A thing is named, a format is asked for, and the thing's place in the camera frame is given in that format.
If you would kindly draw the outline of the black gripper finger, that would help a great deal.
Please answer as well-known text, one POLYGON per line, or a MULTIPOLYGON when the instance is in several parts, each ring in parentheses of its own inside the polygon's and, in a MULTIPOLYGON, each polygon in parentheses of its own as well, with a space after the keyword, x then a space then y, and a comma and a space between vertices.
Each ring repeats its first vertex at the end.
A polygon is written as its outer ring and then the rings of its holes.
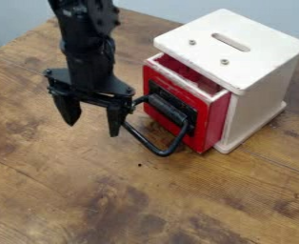
POLYGON ((56 108, 66 120, 74 126, 82 115, 80 101, 70 95, 54 94, 56 108))
POLYGON ((112 137, 120 135, 120 128, 127 116, 134 113, 134 103, 131 97, 118 97, 107 108, 110 134, 112 137))

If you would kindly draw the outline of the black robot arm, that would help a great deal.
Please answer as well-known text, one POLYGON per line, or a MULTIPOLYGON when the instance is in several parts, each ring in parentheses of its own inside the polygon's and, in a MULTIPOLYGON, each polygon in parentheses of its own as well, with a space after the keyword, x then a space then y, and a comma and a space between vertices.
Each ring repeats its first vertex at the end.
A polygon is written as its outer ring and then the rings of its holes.
POLYGON ((48 0, 59 20, 62 52, 68 66, 48 69, 48 92, 70 125, 90 103, 107 109, 110 134, 116 137, 132 110, 135 89, 115 75, 112 31, 122 22, 114 0, 48 0))

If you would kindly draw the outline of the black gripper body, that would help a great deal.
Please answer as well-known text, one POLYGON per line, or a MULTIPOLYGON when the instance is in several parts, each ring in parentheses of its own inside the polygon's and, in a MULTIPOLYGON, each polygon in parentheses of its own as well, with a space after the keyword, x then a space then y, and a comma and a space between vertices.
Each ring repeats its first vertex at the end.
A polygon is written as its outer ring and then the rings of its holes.
POLYGON ((112 103, 128 106, 135 95, 135 89, 115 74, 99 82, 94 90, 76 87, 67 68, 47 69, 44 76, 48 79, 48 92, 60 110, 79 110, 82 102, 100 107, 108 107, 112 103))

